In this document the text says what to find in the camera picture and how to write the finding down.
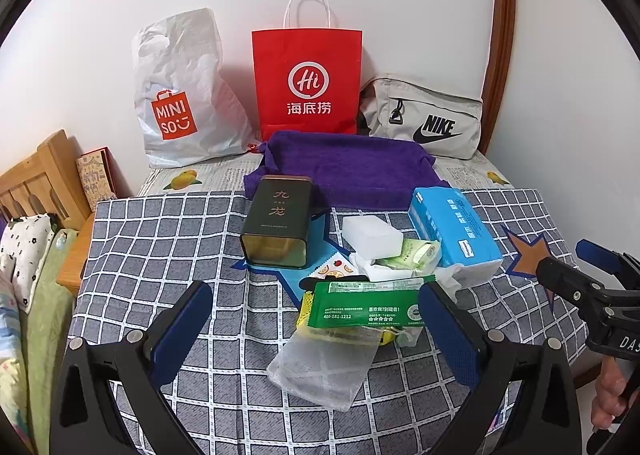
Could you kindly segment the person's right hand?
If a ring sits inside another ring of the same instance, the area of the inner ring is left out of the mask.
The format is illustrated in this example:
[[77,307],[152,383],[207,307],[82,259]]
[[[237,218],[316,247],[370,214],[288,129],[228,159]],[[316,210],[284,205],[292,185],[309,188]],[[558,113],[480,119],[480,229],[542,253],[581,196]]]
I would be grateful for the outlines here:
[[611,427],[615,417],[625,412],[634,403],[639,390],[631,397],[622,397],[628,379],[634,371],[634,362],[615,357],[602,357],[600,375],[596,380],[596,396],[591,403],[591,423],[597,429]]

